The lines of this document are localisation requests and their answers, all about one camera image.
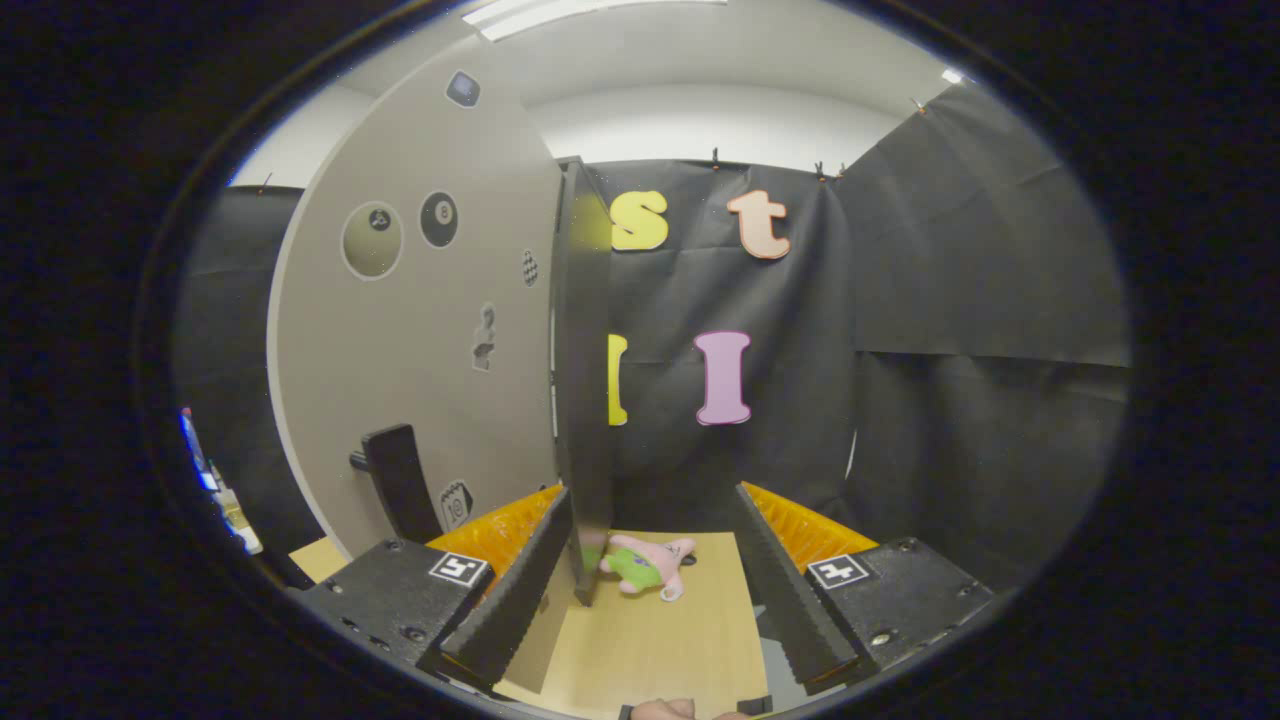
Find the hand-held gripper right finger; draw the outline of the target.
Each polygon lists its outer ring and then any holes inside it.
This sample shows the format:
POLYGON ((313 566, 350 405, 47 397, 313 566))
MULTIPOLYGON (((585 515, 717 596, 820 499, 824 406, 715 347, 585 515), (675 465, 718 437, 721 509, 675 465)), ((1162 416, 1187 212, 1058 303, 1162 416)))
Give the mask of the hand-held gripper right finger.
POLYGON ((735 539, 796 683, 851 685, 941 643, 995 592, 904 537, 876 542, 751 483, 735 491, 735 539))

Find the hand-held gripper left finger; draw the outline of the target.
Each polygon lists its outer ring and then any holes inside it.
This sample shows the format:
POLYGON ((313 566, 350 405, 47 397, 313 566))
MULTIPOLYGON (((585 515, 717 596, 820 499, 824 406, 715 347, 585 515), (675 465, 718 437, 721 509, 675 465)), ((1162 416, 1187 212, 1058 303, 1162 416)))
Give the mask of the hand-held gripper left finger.
POLYGON ((390 537, 291 598, 401 666, 488 691, 508 670, 572 528, 550 486, 428 543, 390 537))

